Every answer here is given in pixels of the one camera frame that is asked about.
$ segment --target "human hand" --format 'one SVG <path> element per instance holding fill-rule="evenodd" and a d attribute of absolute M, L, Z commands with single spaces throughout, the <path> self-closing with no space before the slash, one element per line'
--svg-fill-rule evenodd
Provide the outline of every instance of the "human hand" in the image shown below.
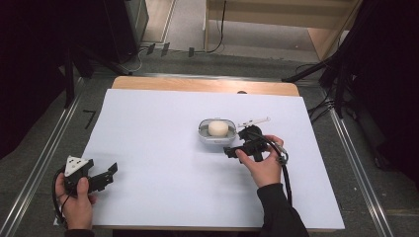
<path fill-rule="evenodd" d="M 273 142 L 278 142 L 281 146 L 284 145 L 284 142 L 275 135 L 265 135 L 265 137 Z M 236 150 L 238 159 L 249 169 L 258 188 L 281 182 L 282 167 L 278 162 L 279 155 L 271 146 L 269 146 L 268 151 L 270 154 L 265 160 L 255 162 L 244 151 Z"/>
<path fill-rule="evenodd" d="M 88 196 L 89 181 L 83 177 L 77 183 L 77 197 L 65 193 L 64 174 L 58 175 L 55 193 L 62 207 L 68 229 L 92 229 L 93 208 L 96 197 Z"/>

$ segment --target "black sleeve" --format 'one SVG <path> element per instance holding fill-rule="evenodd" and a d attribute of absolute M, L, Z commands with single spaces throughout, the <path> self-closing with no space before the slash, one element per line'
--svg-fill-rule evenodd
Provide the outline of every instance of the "black sleeve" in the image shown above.
<path fill-rule="evenodd" d="M 95 237 L 95 233 L 87 229 L 66 230 L 64 237 Z"/>
<path fill-rule="evenodd" d="M 298 212 L 289 205 L 282 184 L 272 184 L 258 190 L 265 212 L 260 237 L 307 237 L 308 232 Z"/>

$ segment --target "white board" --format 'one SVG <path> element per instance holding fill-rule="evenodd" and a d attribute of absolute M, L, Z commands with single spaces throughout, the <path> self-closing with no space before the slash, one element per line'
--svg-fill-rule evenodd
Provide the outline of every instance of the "white board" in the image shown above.
<path fill-rule="evenodd" d="M 293 206 L 306 228 L 343 229 L 343 220 L 301 97 L 109 90 L 83 158 L 94 176 L 118 162 L 97 193 L 94 225 L 261 227 L 263 208 L 247 168 L 222 147 L 202 144 L 204 119 L 258 124 L 285 141 Z M 238 136 L 231 146 L 242 145 Z"/>

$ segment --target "floor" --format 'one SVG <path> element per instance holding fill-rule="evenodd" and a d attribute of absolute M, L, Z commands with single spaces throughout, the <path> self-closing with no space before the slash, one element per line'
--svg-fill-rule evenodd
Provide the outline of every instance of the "floor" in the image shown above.
<path fill-rule="evenodd" d="M 165 37 L 165 42 L 170 42 L 171 51 L 164 57 L 159 55 L 160 51 L 150 55 L 143 53 L 139 56 L 141 61 L 134 58 L 125 66 L 134 68 L 141 65 L 133 72 L 134 75 L 213 75 L 278 82 L 281 78 L 292 76 L 303 69 L 298 68 L 299 66 L 318 61 L 306 29 L 277 28 L 270 36 L 269 28 L 247 24 L 238 26 L 232 23 L 224 26 L 225 37 L 219 51 L 210 55 L 197 54 L 190 58 L 186 51 L 190 46 L 203 48 L 204 19 L 201 10 L 204 3 L 205 0 L 177 0 Z M 210 41 L 214 46 L 217 43 L 216 23 L 213 23 L 212 29 L 214 32 L 211 33 Z M 255 34 L 260 38 L 249 38 Z M 3 226 L 0 236 L 62 234 L 61 227 L 52 225 L 50 178 L 68 154 L 82 155 L 97 119 L 95 117 L 90 126 L 87 126 L 90 114 L 84 111 L 100 113 L 104 94 L 116 77 L 101 65 L 95 64 L 95 69 L 92 79 L 81 80 L 78 84 L 80 98 L 73 111 L 62 109 L 65 95 L 60 95 L 28 133 L 20 147 L 0 160 L 0 223 L 6 223 L 9 213 L 22 214 L 21 219 L 12 221 L 20 223 L 15 229 L 12 228 L 12 234 L 6 234 L 4 231 L 8 226 Z M 308 108 L 315 107 L 323 100 L 323 91 L 316 81 L 319 75 L 321 71 L 297 83 Z M 318 120 L 313 129 L 335 196 L 340 203 L 346 230 L 334 233 L 314 232 L 310 236 L 416 236 L 419 233 L 419 195 L 414 184 L 397 171 L 384 172 L 377 168 L 363 132 L 356 121 L 345 114 L 342 123 L 348 129 L 356 155 L 360 158 L 373 193 L 384 209 L 392 230 L 387 235 L 378 234 L 360 181 L 354 175 L 348 151 L 343 146 L 342 137 L 336 130 L 335 120 L 331 115 L 333 114 Z M 64 130 L 57 131 L 54 129 L 55 125 L 63 122 L 63 117 L 70 120 L 63 124 Z M 59 143 L 43 150 L 46 144 L 50 144 L 48 138 L 54 133 L 57 133 Z M 31 173 L 35 170 L 34 167 L 41 165 L 45 166 L 43 171 Z M 21 190 L 24 189 L 33 189 L 34 192 L 23 196 Z M 20 206 L 21 209 L 12 209 L 13 206 Z M 112 236 L 112 232 L 107 229 L 96 229 L 95 232 L 97 236 Z"/>

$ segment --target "table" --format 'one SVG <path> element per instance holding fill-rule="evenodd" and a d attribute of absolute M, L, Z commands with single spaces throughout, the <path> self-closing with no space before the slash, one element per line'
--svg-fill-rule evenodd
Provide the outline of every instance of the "table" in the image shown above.
<path fill-rule="evenodd" d="M 238 91 L 258 95 L 235 95 Z M 211 104 L 222 107 L 213 110 Z M 115 80 L 82 156 L 94 159 L 97 170 L 107 169 L 115 161 L 119 164 L 115 183 L 98 193 L 101 201 L 95 205 L 94 225 L 114 229 L 259 229 L 263 211 L 247 168 L 236 159 L 227 159 L 222 147 L 208 147 L 198 140 L 199 122 L 214 114 L 234 121 L 271 115 L 271 121 L 260 127 L 277 134 L 280 124 L 283 138 L 294 144 L 287 146 L 293 155 L 289 164 L 293 200 L 308 223 L 306 227 L 321 231 L 344 228 L 295 85 L 151 77 Z M 239 143 L 237 138 L 231 146 Z M 316 213 L 320 212 L 328 217 L 317 221 Z"/>
<path fill-rule="evenodd" d="M 207 0 L 205 46 L 209 20 L 221 20 L 223 0 Z M 228 0 L 225 21 L 308 28 L 320 60 L 349 30 L 362 0 Z"/>

